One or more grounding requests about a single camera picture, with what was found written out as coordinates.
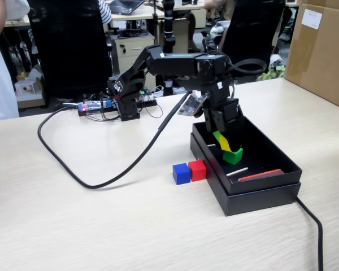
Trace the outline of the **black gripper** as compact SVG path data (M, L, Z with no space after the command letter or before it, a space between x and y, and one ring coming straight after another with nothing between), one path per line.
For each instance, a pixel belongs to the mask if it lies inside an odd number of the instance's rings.
M205 102L205 123L207 131L220 143L220 135L225 131L225 123L237 118L238 98L226 98L219 103ZM227 126L227 140L232 152L237 152L241 147L242 120L233 120Z

